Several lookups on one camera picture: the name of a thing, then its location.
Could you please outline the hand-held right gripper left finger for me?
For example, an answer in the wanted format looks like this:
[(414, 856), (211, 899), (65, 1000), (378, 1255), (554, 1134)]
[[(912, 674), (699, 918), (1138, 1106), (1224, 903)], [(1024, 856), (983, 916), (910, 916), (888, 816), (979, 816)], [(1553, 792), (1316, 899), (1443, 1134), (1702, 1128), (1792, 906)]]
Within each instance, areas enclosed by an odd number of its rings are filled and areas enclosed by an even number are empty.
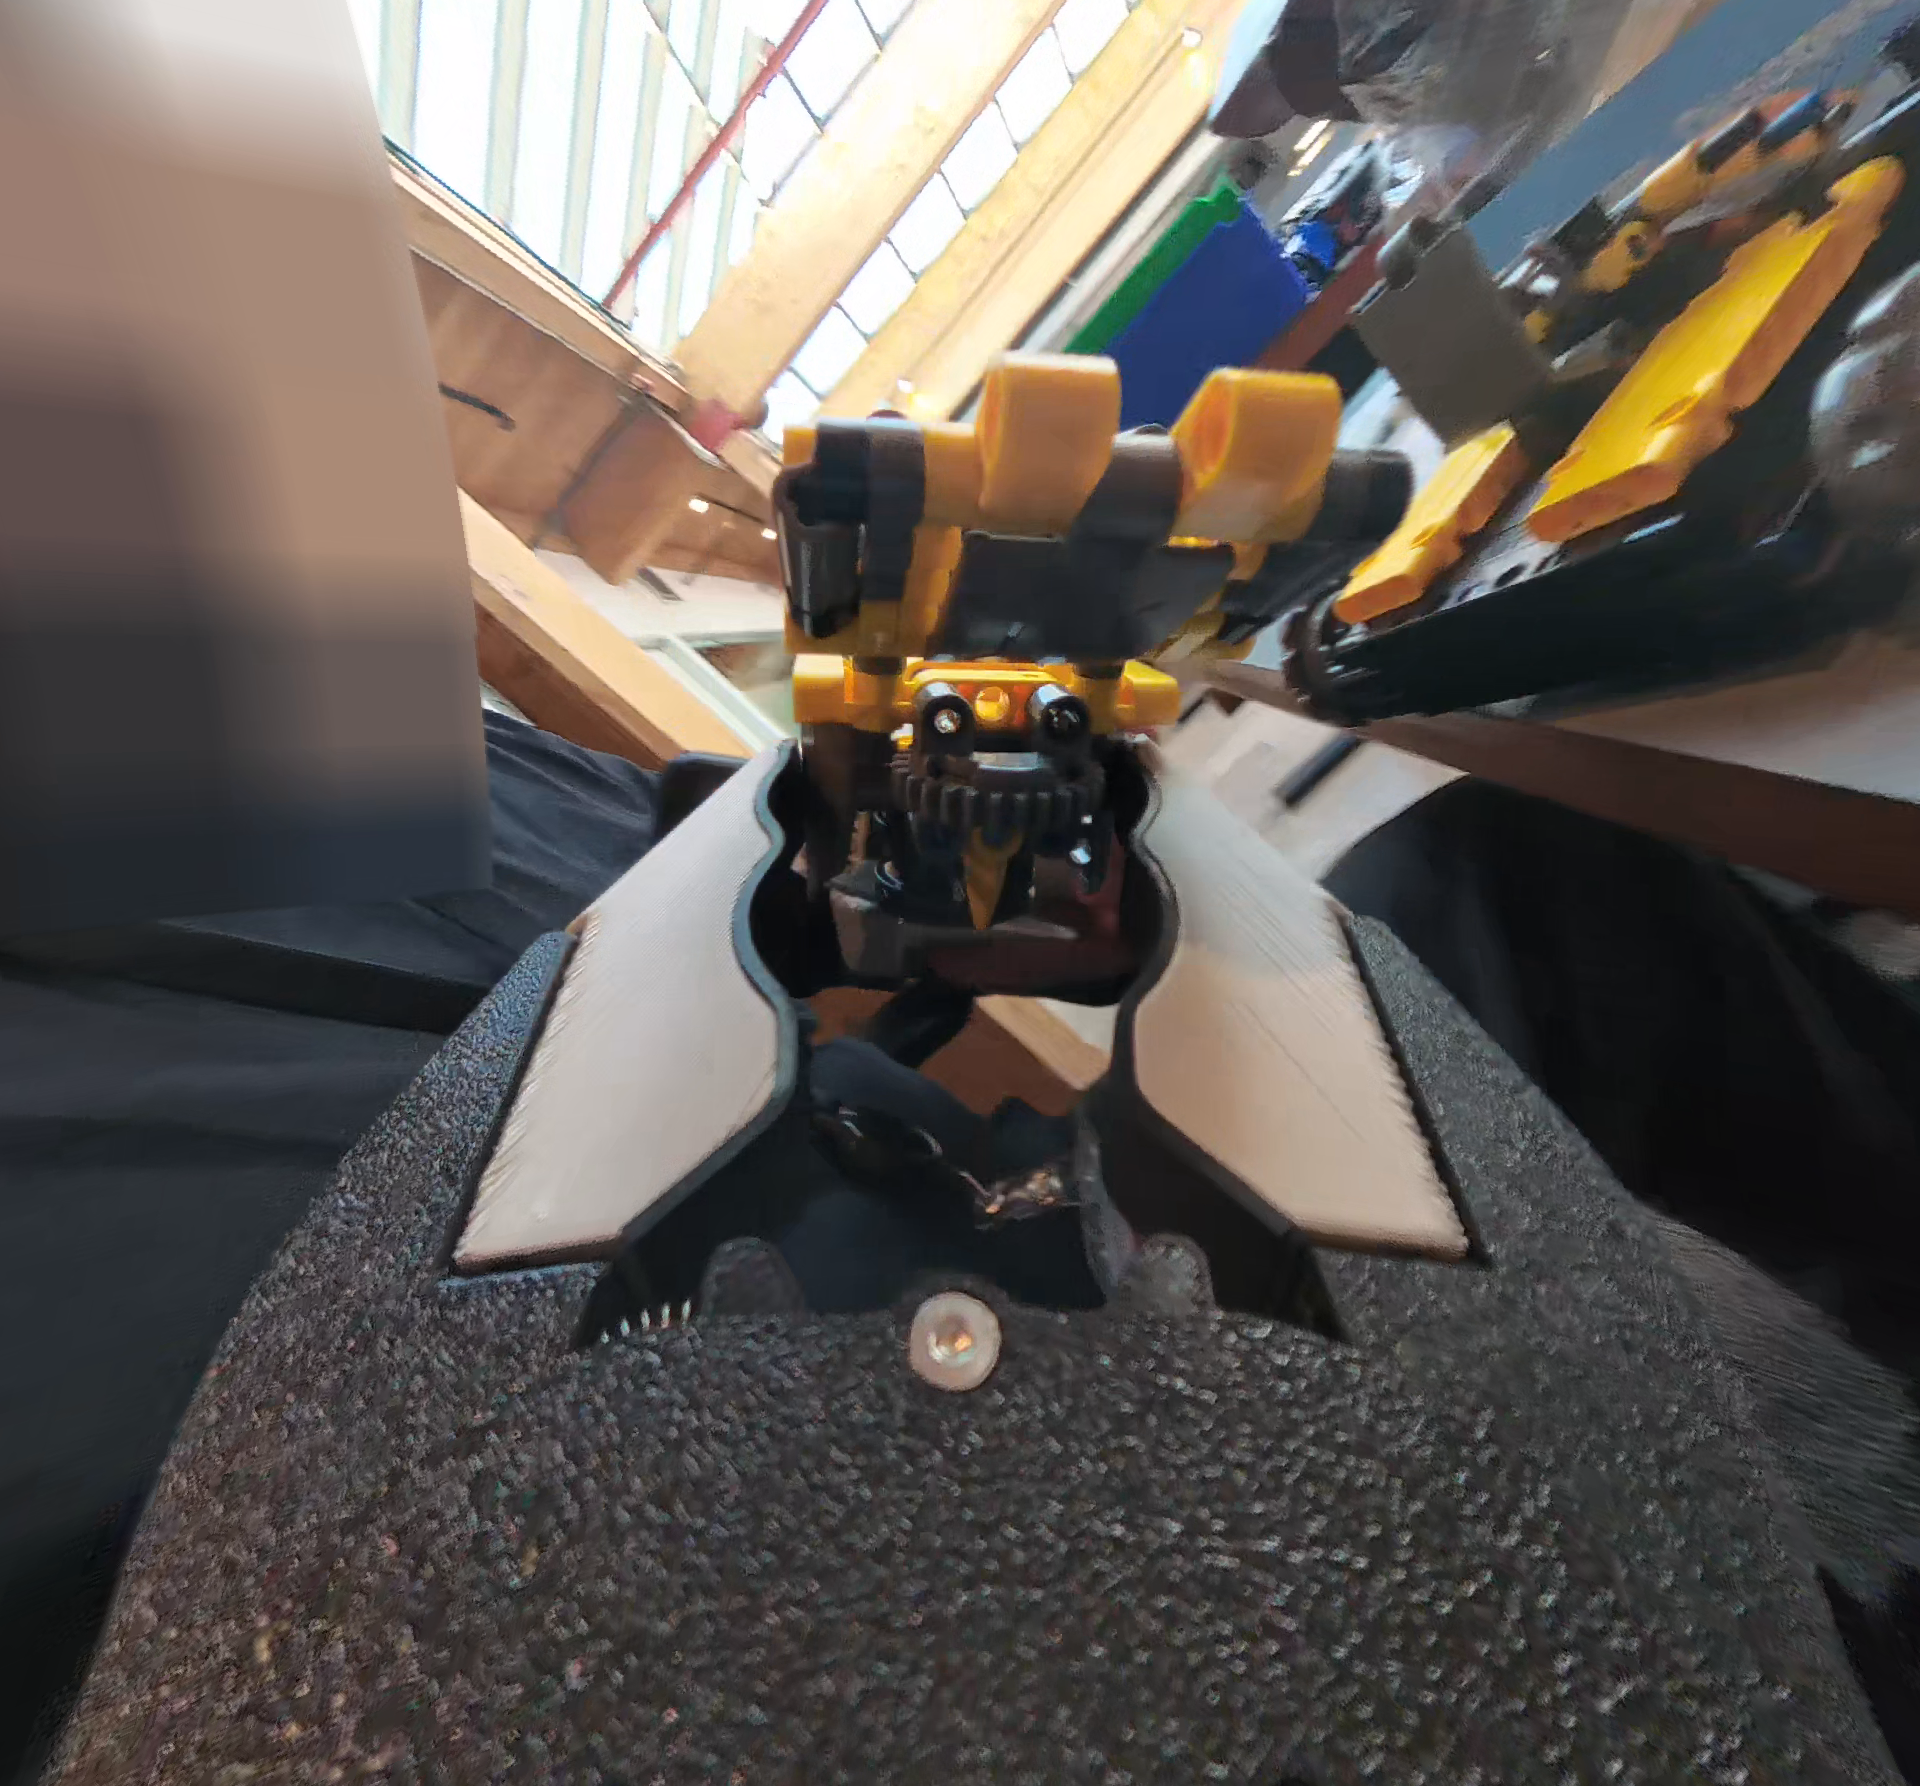
[(753, 903), (791, 863), (777, 787), (798, 754), (759, 750), (577, 916), (453, 1270), (618, 1251), (794, 1098), (800, 1011)]

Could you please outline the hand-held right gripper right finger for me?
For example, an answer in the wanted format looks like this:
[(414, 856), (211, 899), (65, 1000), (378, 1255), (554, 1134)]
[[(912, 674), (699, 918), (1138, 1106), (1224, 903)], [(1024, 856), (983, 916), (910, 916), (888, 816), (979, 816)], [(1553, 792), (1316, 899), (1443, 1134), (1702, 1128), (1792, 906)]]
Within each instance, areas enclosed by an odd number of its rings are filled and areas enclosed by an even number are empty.
[(1115, 1082), (1276, 1224), (1457, 1262), (1470, 1231), (1361, 977), (1346, 914), (1206, 784), (1147, 762), (1131, 839), (1158, 907)]

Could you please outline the yellow grey toy brick assembly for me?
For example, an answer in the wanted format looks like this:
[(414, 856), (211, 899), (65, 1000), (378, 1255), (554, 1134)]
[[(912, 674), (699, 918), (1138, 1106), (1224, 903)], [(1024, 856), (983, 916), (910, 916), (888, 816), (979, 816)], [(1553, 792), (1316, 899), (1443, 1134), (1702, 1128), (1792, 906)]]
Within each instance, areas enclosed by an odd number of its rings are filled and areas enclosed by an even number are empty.
[(1120, 428), (1106, 357), (1006, 357), (971, 423), (787, 429), (773, 491), (825, 984), (1104, 1003), (1162, 914), (1138, 834), (1170, 666), (1244, 658), (1397, 529), (1326, 376), (1218, 369)]

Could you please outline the yellow black toy brick vehicle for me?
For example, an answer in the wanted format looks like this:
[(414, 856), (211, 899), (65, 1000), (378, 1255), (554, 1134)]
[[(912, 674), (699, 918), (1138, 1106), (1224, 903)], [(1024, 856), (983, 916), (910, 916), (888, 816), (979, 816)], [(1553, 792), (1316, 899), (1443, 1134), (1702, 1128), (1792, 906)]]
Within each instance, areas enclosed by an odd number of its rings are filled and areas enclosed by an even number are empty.
[(1553, 385), (1282, 623), (1335, 726), (1631, 699), (1918, 613), (1918, 79), (1776, 98), (1502, 280)]

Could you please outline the person's legs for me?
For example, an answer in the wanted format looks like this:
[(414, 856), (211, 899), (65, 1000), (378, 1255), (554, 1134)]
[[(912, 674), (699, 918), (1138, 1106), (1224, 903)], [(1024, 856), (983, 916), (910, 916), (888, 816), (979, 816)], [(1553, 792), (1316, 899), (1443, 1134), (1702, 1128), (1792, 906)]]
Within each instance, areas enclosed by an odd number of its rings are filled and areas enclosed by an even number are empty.
[(1918, 1685), (1918, 928), (1457, 781), (1333, 895), (1672, 1220), (1862, 1673)]

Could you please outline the person's torso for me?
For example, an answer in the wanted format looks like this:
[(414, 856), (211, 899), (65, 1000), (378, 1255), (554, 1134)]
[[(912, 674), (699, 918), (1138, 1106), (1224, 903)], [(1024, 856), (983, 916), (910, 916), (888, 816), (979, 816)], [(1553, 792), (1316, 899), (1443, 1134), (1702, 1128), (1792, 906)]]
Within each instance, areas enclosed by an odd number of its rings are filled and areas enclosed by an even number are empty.
[(138, 1496), (348, 1145), (657, 839), (657, 775), (487, 748), (487, 887), (3, 946), (3, 1559)]

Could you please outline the blue plastic bin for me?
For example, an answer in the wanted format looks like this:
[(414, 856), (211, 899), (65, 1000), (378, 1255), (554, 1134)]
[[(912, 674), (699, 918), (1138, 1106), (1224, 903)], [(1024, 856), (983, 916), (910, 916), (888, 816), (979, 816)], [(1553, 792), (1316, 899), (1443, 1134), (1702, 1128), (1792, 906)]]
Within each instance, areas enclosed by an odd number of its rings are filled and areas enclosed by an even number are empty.
[(1120, 376), (1120, 432), (1167, 429), (1217, 369), (1248, 369), (1310, 307), (1314, 286), (1231, 188), (1188, 259), (1100, 349)]

